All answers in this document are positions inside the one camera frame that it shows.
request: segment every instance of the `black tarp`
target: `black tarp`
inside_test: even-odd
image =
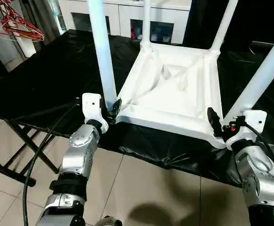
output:
[[[120,91],[140,49],[130,38],[110,36],[110,49],[117,92]],[[224,115],[254,75],[265,53],[222,51],[218,59]],[[0,79],[0,118],[13,119],[42,131],[84,92],[102,94],[92,34],[70,30]],[[274,143],[274,81],[255,105],[268,112],[264,136]],[[69,137],[84,121],[75,108],[54,130]],[[127,123],[111,125],[99,145],[131,155],[165,169],[178,169],[240,185],[232,152],[209,143]]]

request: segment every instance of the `white cabinet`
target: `white cabinet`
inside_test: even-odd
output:
[[[143,7],[119,5],[121,36],[141,39]],[[151,8],[150,39],[181,44],[184,39],[189,11]]]
[[[141,39],[143,1],[103,2],[109,34]],[[182,44],[191,0],[152,0],[151,7],[151,40]],[[87,0],[60,0],[60,8],[67,30],[92,30]]]
[[[67,30],[92,30],[87,1],[60,0],[60,8]],[[104,3],[103,9],[109,34],[120,35],[118,5]]]

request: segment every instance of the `black metal frame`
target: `black metal frame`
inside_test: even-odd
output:
[[[22,151],[25,149],[26,146],[28,146],[31,150],[36,153],[38,150],[38,146],[33,142],[33,138],[39,133],[37,130],[31,137],[29,137],[27,134],[31,130],[31,128],[24,127],[23,129],[16,123],[5,120],[5,122],[10,126],[10,128],[24,141],[24,144],[19,148],[19,150],[8,160],[8,162],[2,166],[0,164],[0,173],[17,180],[21,183],[25,183],[26,176],[25,173],[27,172],[31,161],[28,162],[28,164],[21,170],[20,173],[10,170],[8,167],[17,159],[17,157],[22,153]],[[39,158],[55,173],[57,174],[59,172],[59,169],[48,159],[48,157],[43,153],[47,145],[54,139],[54,135],[51,135],[45,145],[42,147],[41,152],[39,154]],[[28,186],[33,187],[36,184],[36,180],[33,178],[29,178],[28,180]]]

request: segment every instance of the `floor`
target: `floor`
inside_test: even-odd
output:
[[[44,133],[35,137],[39,144]],[[0,120],[0,163],[23,144]],[[68,140],[56,137],[45,153],[58,166]],[[20,171],[32,157],[27,148],[11,169]],[[37,184],[28,190],[28,219],[35,225],[56,175],[40,160],[32,172]],[[21,226],[23,184],[0,174],[0,226]],[[249,226],[241,189],[177,170],[164,170],[142,160],[98,149],[84,217],[94,225],[110,215],[126,226]]]

